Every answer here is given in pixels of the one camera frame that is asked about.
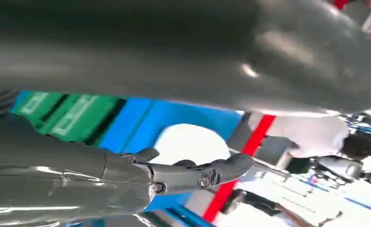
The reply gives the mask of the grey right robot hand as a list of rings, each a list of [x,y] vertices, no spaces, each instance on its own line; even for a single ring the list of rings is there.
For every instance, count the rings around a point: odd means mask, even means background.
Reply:
[[[128,95],[327,117],[371,109],[371,39],[323,0],[0,0],[0,226],[144,211],[221,185],[252,158],[151,164],[38,133],[22,90]]]

